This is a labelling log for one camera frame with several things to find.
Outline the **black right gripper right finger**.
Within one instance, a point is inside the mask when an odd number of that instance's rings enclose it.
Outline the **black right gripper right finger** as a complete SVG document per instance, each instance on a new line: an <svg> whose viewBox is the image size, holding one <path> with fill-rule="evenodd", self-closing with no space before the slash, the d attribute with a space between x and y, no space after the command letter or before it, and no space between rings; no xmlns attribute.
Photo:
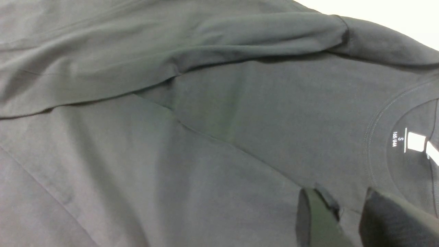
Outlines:
<svg viewBox="0 0 439 247"><path fill-rule="evenodd" d="M364 247L437 247L439 222L408 201L370 187L359 234Z"/></svg>

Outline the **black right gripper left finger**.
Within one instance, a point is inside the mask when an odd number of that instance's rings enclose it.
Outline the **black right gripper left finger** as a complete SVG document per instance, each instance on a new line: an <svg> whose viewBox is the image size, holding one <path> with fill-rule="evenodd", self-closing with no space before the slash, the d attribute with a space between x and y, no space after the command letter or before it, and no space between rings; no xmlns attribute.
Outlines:
<svg viewBox="0 0 439 247"><path fill-rule="evenodd" d="M320 184L298 196L295 235L299 247L353 247L339 224L340 206Z"/></svg>

